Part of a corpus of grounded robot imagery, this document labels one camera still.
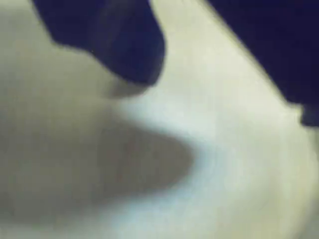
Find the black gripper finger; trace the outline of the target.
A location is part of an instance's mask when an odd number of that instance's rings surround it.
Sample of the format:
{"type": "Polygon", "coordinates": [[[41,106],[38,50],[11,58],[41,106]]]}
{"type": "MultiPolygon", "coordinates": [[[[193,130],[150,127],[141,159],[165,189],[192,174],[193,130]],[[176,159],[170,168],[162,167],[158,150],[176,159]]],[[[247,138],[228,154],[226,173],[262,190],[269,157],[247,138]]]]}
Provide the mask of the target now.
{"type": "Polygon", "coordinates": [[[319,125],[319,2],[211,0],[283,98],[302,107],[301,123],[319,125]]]}
{"type": "Polygon", "coordinates": [[[34,0],[52,40],[92,54],[121,78],[154,85],[165,40],[148,0],[34,0]]]}

